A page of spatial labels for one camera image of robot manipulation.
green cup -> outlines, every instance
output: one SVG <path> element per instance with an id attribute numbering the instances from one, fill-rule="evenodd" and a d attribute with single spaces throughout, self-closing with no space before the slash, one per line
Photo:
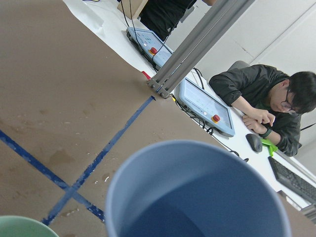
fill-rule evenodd
<path id="1" fill-rule="evenodd" d="M 0 216 L 0 237 L 58 237 L 43 223 L 23 216 Z"/>

red emergency stop button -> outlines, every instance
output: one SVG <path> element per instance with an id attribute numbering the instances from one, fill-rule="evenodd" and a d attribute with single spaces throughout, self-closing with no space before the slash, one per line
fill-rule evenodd
<path id="1" fill-rule="evenodd" d="M 154 48 L 154 47 L 152 47 L 152 48 L 150 49 L 150 53 L 152 53 L 152 54 L 156 54 L 156 53 L 157 53 L 157 49 L 156 49 L 156 48 Z"/>
<path id="2" fill-rule="evenodd" d="M 218 123 L 219 120 L 221 120 L 221 118 L 218 116 L 218 115 L 214 115 L 212 117 L 212 120 L 215 122 L 215 123 Z"/>

computer mouse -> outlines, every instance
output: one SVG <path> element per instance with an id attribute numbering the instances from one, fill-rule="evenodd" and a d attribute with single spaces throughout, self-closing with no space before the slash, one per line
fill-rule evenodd
<path id="1" fill-rule="evenodd" d="M 253 133 L 249 133 L 246 135 L 246 138 L 253 151 L 262 152 L 262 142 L 259 136 Z"/>

black hair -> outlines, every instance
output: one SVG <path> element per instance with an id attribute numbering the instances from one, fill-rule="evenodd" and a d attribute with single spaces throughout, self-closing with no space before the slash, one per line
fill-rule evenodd
<path id="1" fill-rule="evenodd" d="M 316 74 L 312 72 L 295 73 L 288 78 L 288 90 L 294 94 L 293 108 L 298 114 L 312 111 L 316 107 Z"/>

eyeglasses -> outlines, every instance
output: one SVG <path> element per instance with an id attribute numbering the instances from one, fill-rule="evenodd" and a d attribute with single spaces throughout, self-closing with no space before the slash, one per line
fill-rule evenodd
<path id="1" fill-rule="evenodd" d="M 288 109 L 287 112 L 288 112 L 290 115 L 296 114 L 295 110 L 293 110 L 293 106 L 287 101 L 287 96 L 288 96 L 288 89 L 287 89 L 287 92 L 286 92 L 285 101 L 282 101 L 282 102 L 281 102 L 281 105 L 282 105 L 283 108 Z"/>

